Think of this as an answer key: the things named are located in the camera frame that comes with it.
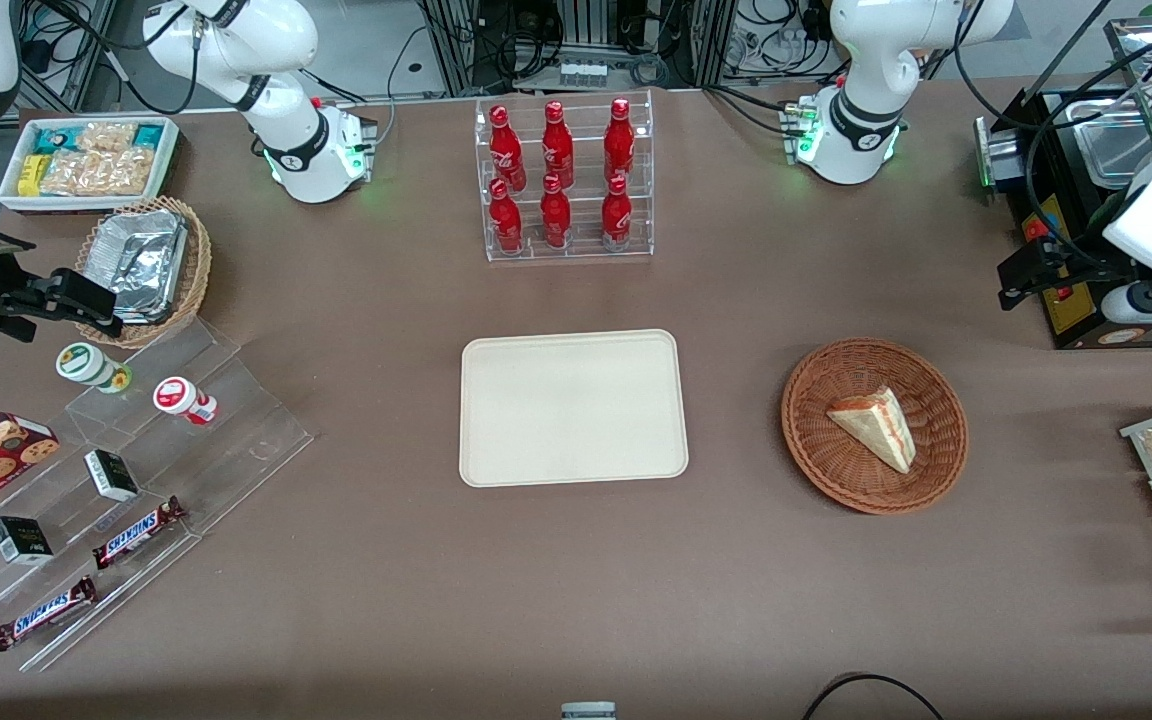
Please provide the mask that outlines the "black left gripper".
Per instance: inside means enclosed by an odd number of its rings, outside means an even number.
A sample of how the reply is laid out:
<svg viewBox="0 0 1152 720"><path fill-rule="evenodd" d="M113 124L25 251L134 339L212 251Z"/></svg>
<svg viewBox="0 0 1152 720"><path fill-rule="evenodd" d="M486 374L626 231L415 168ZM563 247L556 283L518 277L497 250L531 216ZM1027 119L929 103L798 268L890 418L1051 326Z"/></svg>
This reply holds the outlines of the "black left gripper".
<svg viewBox="0 0 1152 720"><path fill-rule="evenodd" d="M1014 310L1033 293L1056 282L1058 296L1069 297L1078 285L1102 285L1112 290L1139 279L1132 256L1102 238L1061 240L1058 247L1049 237L1039 237L1023 243L998 264L998 304L1002 310ZM1068 274L1061 278L1062 268Z"/></svg>

